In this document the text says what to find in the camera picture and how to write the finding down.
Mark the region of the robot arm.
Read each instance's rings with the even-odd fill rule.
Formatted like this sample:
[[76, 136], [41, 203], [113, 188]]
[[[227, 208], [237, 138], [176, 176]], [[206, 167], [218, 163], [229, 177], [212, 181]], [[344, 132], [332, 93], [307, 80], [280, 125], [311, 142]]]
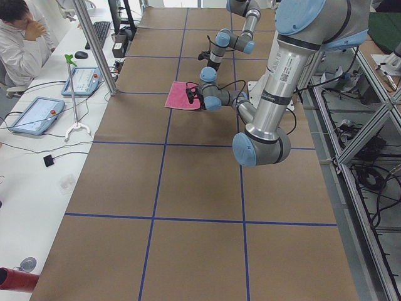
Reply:
[[240, 51], [245, 54], [251, 54], [254, 49], [254, 31], [256, 25], [261, 18], [259, 4], [254, 0], [236, 1], [230, 0], [226, 2], [226, 9], [238, 16], [244, 17], [245, 22], [243, 29], [239, 35], [234, 34], [229, 29], [221, 29], [217, 34], [215, 41], [212, 43], [207, 59], [207, 66], [219, 69], [222, 59], [227, 48]]
[[290, 152], [288, 135], [280, 128], [308, 58], [318, 51], [344, 50], [361, 45], [368, 32], [370, 1], [281, 1], [274, 17], [277, 49], [271, 50], [267, 80], [259, 102], [246, 94], [216, 85], [217, 71], [228, 48], [250, 53], [261, 12], [256, 1], [228, 1], [226, 8], [245, 18], [240, 35], [222, 29], [216, 35], [208, 64], [196, 88], [207, 110], [232, 107], [245, 123], [232, 150], [242, 166], [277, 164]]

